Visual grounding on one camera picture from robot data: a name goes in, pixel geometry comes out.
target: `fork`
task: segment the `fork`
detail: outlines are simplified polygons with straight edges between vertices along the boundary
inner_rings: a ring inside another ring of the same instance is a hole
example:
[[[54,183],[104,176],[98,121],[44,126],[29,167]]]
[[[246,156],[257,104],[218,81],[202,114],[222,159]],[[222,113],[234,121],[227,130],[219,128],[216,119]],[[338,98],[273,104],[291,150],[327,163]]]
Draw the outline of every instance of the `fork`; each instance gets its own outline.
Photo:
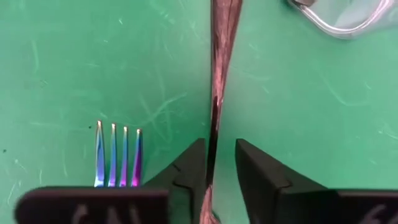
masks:
[[[111,167],[109,169],[108,183],[105,185],[105,148],[102,122],[97,122],[96,130],[96,170],[94,187],[115,187],[116,186],[116,168],[117,163],[117,147],[116,147],[116,124],[112,124],[111,133]],[[119,180],[119,187],[127,186],[127,169],[128,169],[128,128],[123,127],[123,156],[121,176]],[[136,136],[136,153],[134,156],[134,165],[132,169],[132,178],[130,187],[139,187],[141,185],[142,174],[142,130],[137,129]]]

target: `rainbow metal fork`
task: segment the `rainbow metal fork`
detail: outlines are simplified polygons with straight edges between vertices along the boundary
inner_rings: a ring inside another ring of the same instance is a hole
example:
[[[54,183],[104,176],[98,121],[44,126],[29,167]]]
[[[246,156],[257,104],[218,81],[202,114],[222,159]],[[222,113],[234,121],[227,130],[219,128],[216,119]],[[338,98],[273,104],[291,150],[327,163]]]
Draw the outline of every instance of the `rainbow metal fork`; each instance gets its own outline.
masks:
[[[112,124],[111,133],[111,165],[108,175],[108,184],[105,184],[105,148],[104,148],[104,136],[102,122],[97,122],[96,130],[96,170],[95,170],[95,182],[94,187],[115,187],[117,172],[117,147],[116,147],[116,124]],[[128,169],[128,128],[123,128],[123,156],[122,156],[122,167],[121,176],[119,179],[119,187],[127,186],[127,169]],[[142,130],[137,129],[136,137],[136,154],[134,156],[134,165],[132,170],[132,178],[130,181],[130,187],[139,187],[141,184],[141,172],[142,172]]]

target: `green cutting mat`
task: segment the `green cutting mat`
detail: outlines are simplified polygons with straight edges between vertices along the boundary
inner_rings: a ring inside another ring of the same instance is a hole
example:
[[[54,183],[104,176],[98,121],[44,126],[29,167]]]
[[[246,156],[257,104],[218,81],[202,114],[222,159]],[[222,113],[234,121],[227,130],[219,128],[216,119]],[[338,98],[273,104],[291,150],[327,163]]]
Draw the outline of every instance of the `green cutting mat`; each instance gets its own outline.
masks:
[[[244,2],[215,175],[223,223],[248,222],[236,138],[328,187],[397,188],[397,37],[336,40],[283,1]],[[98,119],[106,140],[112,122],[131,143],[144,129],[148,180],[207,137],[209,99],[210,1],[0,1],[0,223],[29,189],[93,184]]]
[[[337,40],[283,1],[244,1],[215,174],[223,223],[248,223],[236,138],[327,187],[398,189],[397,38]]]
[[[209,1],[0,1],[0,223],[30,189],[93,185],[98,119],[107,146],[143,128],[156,175],[207,137],[210,72]]]

